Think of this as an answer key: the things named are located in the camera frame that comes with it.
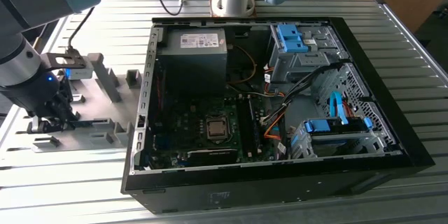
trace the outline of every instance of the blue plastic latch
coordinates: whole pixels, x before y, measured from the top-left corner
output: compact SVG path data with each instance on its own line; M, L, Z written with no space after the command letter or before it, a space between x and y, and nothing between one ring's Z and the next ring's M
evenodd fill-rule
M314 132L314 127L311 126L311 123L310 122L306 122L306 129L307 129L307 132Z
M314 127L314 132L330 131L330 124L327 120L312 120L310 122Z
M308 52L308 46L302 41L302 33L295 25L279 25L279 37L286 52Z
M342 119L343 124L348 124L348 120L347 120L346 112L344 112L343 96L340 92L336 92L336 91L331 93L331 97L330 97L330 116L336 116L335 105L338 108L338 117Z
M66 76L70 79L70 76L72 75L72 70L70 68L66 69Z
M296 135L296 137L294 137L294 139L292 139L291 146L294 146L294 144L296 143L298 140L299 140L299 136Z
M374 128L374 123L372 123L371 118L364 118L364 124L366 124L368 129Z

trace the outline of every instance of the power supply label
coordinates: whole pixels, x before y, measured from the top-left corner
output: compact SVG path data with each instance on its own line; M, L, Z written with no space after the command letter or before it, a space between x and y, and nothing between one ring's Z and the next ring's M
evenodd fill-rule
M180 48L219 47L218 34L184 34Z

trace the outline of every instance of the sticker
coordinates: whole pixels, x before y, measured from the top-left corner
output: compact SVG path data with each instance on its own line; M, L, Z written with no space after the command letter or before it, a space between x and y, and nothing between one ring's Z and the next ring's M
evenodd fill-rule
M208 203L212 205L223 204L223 201L228 201L227 199L231 197L230 191L223 191L222 193L211 193L208 194Z
M218 34L184 34L180 48L219 47Z
M278 148L279 148L279 150L282 151L283 154L287 154L287 147L283 145L283 143L279 143Z
M308 44L308 45L310 45L310 44L315 44L315 45L318 44L316 41L315 41L314 39L304 39L303 42L304 42L306 44Z

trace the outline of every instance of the metal workbench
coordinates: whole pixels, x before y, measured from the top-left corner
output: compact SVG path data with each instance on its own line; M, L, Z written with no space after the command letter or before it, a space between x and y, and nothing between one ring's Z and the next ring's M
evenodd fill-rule
M167 5L175 10L178 0ZM448 78L388 7L368 0L258 6L259 16L346 18L436 166L355 197L155 216L120 193L124 148L35 154L10 132L15 106L0 129L2 223L448 223ZM208 0L188 1L182 15L208 16ZM103 0L74 45L82 54L100 51L116 74L143 68L151 18L160 16L158 0ZM59 22L46 51L64 51L82 19Z

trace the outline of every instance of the motherboard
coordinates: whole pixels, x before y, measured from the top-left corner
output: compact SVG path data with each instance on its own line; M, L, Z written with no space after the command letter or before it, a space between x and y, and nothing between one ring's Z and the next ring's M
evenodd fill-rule
M156 122L151 163L156 169L274 160L274 143L259 125L260 96L167 102Z

